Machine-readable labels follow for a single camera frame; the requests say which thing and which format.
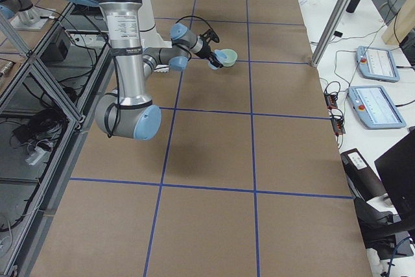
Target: metal pole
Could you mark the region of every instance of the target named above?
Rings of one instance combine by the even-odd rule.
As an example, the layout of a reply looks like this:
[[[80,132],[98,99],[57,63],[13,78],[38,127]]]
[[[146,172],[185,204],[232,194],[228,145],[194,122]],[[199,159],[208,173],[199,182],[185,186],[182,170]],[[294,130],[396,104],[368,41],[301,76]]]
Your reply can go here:
[[[20,35],[15,31],[10,22],[7,21],[7,19],[2,14],[0,14],[0,30],[12,42],[19,53],[27,54],[30,51],[30,48],[27,46],[25,41],[21,39]]]
[[[324,51],[329,45],[330,39],[337,28],[338,23],[351,0],[337,0],[335,8],[331,13],[329,21],[327,22],[326,28],[318,41],[316,50],[314,51],[313,57],[311,58],[311,66],[317,67],[321,58],[323,57]]]

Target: electronic device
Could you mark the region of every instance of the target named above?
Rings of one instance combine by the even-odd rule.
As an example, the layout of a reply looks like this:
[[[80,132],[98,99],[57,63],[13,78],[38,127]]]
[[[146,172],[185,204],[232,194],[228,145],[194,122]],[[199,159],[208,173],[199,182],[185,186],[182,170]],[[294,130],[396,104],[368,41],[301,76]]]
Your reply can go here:
[[[343,168],[365,201],[386,193],[382,182],[357,149],[342,152]]]
[[[399,73],[390,50],[360,46],[356,50],[356,59],[363,77],[399,81]]]
[[[379,218],[360,209],[360,204],[355,207],[366,247],[377,245],[377,248],[386,251],[385,245],[394,248],[408,234],[415,239],[415,132],[407,134],[380,156],[375,166],[399,215],[392,217],[390,213]],[[397,255],[413,255],[409,241],[399,248]],[[381,259],[389,257],[390,254],[385,254]]]
[[[63,61],[67,56],[70,46],[71,39],[66,34],[64,28],[60,27],[60,30],[56,32],[40,58],[44,62]]]
[[[349,101],[369,129],[397,129],[407,124],[382,86],[349,87]]]
[[[401,218],[414,219],[409,234],[415,238],[415,132],[380,156],[375,166]]]

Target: grid line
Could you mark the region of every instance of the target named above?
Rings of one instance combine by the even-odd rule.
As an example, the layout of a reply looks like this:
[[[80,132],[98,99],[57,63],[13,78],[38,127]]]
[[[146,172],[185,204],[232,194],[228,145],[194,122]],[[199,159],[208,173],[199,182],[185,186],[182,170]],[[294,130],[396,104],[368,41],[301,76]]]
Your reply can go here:
[[[173,19],[177,20],[176,18],[166,18],[166,17],[158,17],[154,19]],[[248,22],[245,21],[228,21],[228,20],[221,20],[221,19],[207,19],[208,22],[214,22],[214,23],[240,23],[240,24],[246,24]],[[264,25],[283,25],[283,26],[305,26],[304,24],[296,24],[296,23],[273,23],[273,22],[249,22],[251,24],[264,24]]]
[[[113,184],[130,184],[130,185],[141,185],[141,186],[163,186],[171,188],[184,188],[184,189],[202,189],[207,191],[227,191],[235,193],[254,193],[253,189],[243,188],[232,188],[232,187],[214,187],[214,186],[198,186],[198,185],[185,185],[185,184],[166,184],[166,183],[155,183],[155,182],[141,182],[141,181],[129,181],[129,180],[112,180],[107,178],[82,178],[74,176],[70,178],[71,181],[77,182],[94,182],[94,183],[113,183]],[[327,198],[327,199],[353,199],[352,196],[345,195],[326,195],[326,194],[314,194],[314,193],[295,193],[292,191],[267,191],[262,189],[256,190],[257,194],[265,195],[281,195],[281,196],[293,196],[293,197],[316,197],[316,198]]]
[[[195,6],[196,6],[196,0],[193,1],[192,15],[195,14]],[[193,19],[190,20],[189,29],[191,29],[192,22],[193,22]],[[177,109],[177,104],[178,104],[178,100],[179,100],[179,96],[180,96],[180,87],[182,85],[182,80],[183,80],[183,72],[180,73],[180,79],[179,79],[177,94],[176,94],[176,101],[174,103],[174,110],[173,110],[173,116],[172,116],[171,125],[170,125],[169,139],[167,141],[167,148],[166,148],[166,153],[165,153],[164,163],[163,163],[163,172],[161,173],[160,186],[159,186],[159,189],[158,189],[156,209],[154,211],[154,217],[153,217],[153,223],[152,223],[152,227],[151,227],[150,239],[149,239],[149,242],[148,242],[147,256],[146,256],[146,260],[145,260],[143,277],[147,277],[148,264],[150,262],[152,242],[153,242],[153,239],[154,239],[154,232],[156,230],[157,216],[158,216],[158,210],[159,210],[159,207],[160,207],[160,200],[161,200],[161,191],[163,190],[163,181],[164,181],[164,176],[165,176],[166,167],[167,167],[167,160],[169,158],[170,144],[171,144],[171,138],[172,138],[172,134],[173,134],[174,120],[176,119],[176,109]]]
[[[225,110],[199,110],[196,108],[172,108],[172,107],[160,107],[162,110],[179,110],[183,112],[199,112],[199,113],[212,113],[212,114],[233,114],[233,115],[252,115],[252,116],[266,116],[266,117],[282,117],[282,118],[299,118],[299,119],[317,119],[329,121],[330,117],[314,117],[314,116],[300,116],[300,115],[283,115],[283,114],[266,114],[266,113],[254,113],[254,112],[231,112]]]
[[[255,221],[255,252],[257,277],[261,277],[261,261],[259,259],[259,225],[258,225],[258,198],[257,198],[257,174],[255,166],[255,130],[254,130],[254,100],[252,91],[252,70],[251,70],[251,45],[249,37],[249,6],[246,3],[246,33],[248,43],[248,72],[249,72],[249,99],[250,99],[250,119],[251,119],[251,148],[252,148],[252,178],[254,184],[254,221]]]

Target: white cable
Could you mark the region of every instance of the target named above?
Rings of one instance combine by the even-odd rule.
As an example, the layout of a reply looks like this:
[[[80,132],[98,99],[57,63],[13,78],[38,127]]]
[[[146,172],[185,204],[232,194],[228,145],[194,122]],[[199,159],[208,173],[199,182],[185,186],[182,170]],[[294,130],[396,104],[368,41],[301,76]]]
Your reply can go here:
[[[10,225],[10,221],[2,213],[0,213],[0,216],[2,216],[6,220],[7,226],[8,226],[8,232],[9,232],[9,236],[7,236],[7,237],[3,238],[2,240],[0,240],[0,244],[3,243],[3,241],[5,239],[10,238],[10,245],[6,249],[5,253],[2,256],[0,256],[0,258],[2,258],[3,256],[5,256],[7,254],[7,252],[10,250],[10,248],[12,248],[12,245],[13,245],[13,233],[12,233],[12,227]]]

